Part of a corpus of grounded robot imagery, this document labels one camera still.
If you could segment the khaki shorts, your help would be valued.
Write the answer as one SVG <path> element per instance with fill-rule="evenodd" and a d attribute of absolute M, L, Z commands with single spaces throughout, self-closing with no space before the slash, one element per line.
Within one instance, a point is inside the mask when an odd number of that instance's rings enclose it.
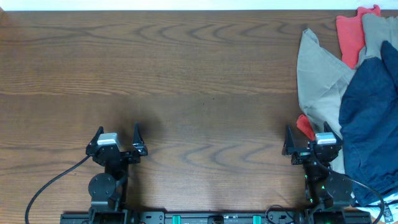
<path fill-rule="evenodd" d="M 352 67 L 302 33 L 298 100 L 316 133 L 329 124 L 344 141 L 326 162 L 335 172 L 382 190 L 397 185 L 397 19 L 365 14 L 365 44 Z"/>

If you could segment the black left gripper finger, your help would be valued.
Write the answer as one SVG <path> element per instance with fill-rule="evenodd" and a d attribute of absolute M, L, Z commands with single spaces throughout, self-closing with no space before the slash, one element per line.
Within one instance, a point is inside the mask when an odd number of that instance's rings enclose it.
<path fill-rule="evenodd" d="M 98 144 L 98 139 L 100 137 L 101 134 L 104 133 L 104 129 L 102 126 L 100 126 L 96 132 L 96 134 L 94 135 L 93 139 L 90 141 L 90 146 L 96 146 Z"/>
<path fill-rule="evenodd" d="M 144 140 L 142 139 L 141 134 L 139 132 L 139 123 L 134 123 L 132 145 L 134 147 L 144 147 L 145 145 Z"/>

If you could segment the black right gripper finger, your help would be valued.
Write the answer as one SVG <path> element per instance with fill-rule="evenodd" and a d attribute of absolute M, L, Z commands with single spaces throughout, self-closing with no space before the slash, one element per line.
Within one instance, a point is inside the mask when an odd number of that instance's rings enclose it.
<path fill-rule="evenodd" d="M 294 152 L 295 143 L 290 126 L 286 126 L 283 152 Z"/>
<path fill-rule="evenodd" d="M 330 127 L 330 125 L 325 121 L 323 123 L 324 132 L 325 133 L 332 133 L 336 139 L 336 145 L 342 145 L 342 139 L 337 135 L 334 130 Z"/>

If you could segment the navy blue shorts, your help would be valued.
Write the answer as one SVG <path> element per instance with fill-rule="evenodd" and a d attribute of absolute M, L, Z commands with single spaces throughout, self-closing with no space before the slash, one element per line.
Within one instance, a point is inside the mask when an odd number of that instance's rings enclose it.
<path fill-rule="evenodd" d="M 366 59 L 340 107 L 345 172 L 383 197 L 397 192 L 397 49 L 388 41 L 380 57 Z"/>

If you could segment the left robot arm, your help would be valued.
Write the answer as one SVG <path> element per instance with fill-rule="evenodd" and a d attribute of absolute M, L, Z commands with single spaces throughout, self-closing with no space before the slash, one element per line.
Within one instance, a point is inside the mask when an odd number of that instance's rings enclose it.
<path fill-rule="evenodd" d="M 88 223 L 139 223 L 139 216 L 126 208 L 129 165 L 138 164 L 142 156 L 147 156 L 139 125 L 134 124 L 132 148 L 122 151 L 116 133 L 105 133 L 99 127 L 93 139 L 86 147 L 86 155 L 104 167 L 104 172 L 95 175 L 88 184 L 91 207 Z"/>

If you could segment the red orange garment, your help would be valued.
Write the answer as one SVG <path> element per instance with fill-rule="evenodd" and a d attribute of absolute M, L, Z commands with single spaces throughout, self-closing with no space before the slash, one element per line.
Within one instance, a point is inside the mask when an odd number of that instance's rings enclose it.
<path fill-rule="evenodd" d="M 326 121 L 334 131 L 340 131 L 338 122 L 341 98 L 344 95 L 358 62 L 359 51 L 365 45 L 362 17 L 381 15 L 379 6 L 359 7 L 354 17 L 337 16 L 336 28 L 342 58 L 338 59 L 320 46 L 315 33 L 302 32 L 297 58 L 298 102 L 303 115 L 297 127 L 309 139 L 323 131 Z"/>

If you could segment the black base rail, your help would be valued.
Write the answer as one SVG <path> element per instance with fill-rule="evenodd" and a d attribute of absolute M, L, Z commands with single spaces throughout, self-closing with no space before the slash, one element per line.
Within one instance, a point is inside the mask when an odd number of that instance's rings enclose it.
<path fill-rule="evenodd" d="M 317 212 L 312 217 L 303 212 L 271 210 L 264 213 L 68 213 L 60 217 L 61 224 L 127 223 L 127 224 L 266 224 L 324 223 L 369 224 L 366 212 Z"/>

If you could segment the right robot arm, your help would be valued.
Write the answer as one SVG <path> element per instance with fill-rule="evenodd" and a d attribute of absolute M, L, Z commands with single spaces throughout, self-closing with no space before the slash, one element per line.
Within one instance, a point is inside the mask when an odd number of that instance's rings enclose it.
<path fill-rule="evenodd" d="M 305 147 L 295 145 L 290 126 L 285 129 L 282 155 L 291 157 L 291 164 L 303 166 L 305 198 L 310 206 L 292 217 L 293 223 L 343 222 L 343 209 L 352 202 L 352 183 L 343 174 L 334 172 L 331 162 L 338 157 L 343 140 L 323 123 L 324 132 L 317 133 Z"/>

